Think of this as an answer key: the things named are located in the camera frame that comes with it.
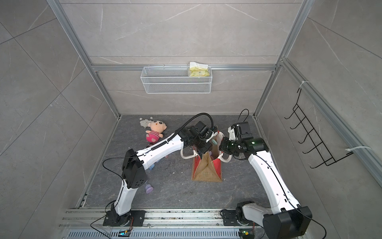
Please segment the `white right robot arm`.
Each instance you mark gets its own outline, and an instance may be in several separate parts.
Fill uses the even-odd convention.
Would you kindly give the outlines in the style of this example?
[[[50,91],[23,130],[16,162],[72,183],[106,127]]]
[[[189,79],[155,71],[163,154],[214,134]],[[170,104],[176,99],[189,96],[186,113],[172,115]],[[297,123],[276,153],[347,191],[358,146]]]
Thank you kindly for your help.
[[[270,207],[254,202],[239,203],[237,220],[264,228],[270,239],[293,239],[303,236],[312,220],[312,212],[292,195],[278,172],[270,150],[262,138],[253,137],[248,122],[233,124],[228,129],[219,150],[230,157],[244,156],[255,169],[268,196]]]

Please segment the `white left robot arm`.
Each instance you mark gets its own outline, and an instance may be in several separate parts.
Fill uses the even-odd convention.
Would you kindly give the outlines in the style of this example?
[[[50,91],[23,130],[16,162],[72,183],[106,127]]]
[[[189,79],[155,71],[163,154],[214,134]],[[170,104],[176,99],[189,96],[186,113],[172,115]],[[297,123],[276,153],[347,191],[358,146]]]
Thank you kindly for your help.
[[[121,188],[111,211],[118,216],[128,215],[132,201],[139,187],[147,182],[146,170],[165,156],[193,146],[197,152],[206,153],[212,149],[216,126],[208,127],[199,121],[192,126],[183,126],[155,145],[134,151],[130,149],[124,158],[121,174]]]

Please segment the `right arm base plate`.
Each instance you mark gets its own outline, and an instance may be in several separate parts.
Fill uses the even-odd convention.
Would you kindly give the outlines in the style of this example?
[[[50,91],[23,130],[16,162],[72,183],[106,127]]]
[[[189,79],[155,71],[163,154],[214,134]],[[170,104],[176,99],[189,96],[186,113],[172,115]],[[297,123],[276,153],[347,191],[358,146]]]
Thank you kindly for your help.
[[[242,213],[237,210],[222,209],[220,211],[220,216],[222,217],[225,226],[260,226],[253,221],[244,218]]]

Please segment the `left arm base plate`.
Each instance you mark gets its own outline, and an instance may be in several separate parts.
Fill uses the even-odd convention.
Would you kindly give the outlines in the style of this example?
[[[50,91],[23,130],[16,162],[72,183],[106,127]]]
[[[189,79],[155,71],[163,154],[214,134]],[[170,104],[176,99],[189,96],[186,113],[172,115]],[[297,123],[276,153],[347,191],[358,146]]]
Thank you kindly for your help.
[[[110,227],[142,227],[145,219],[146,211],[130,211],[122,216],[118,215],[115,210],[107,211],[106,217],[103,221],[103,226]]]

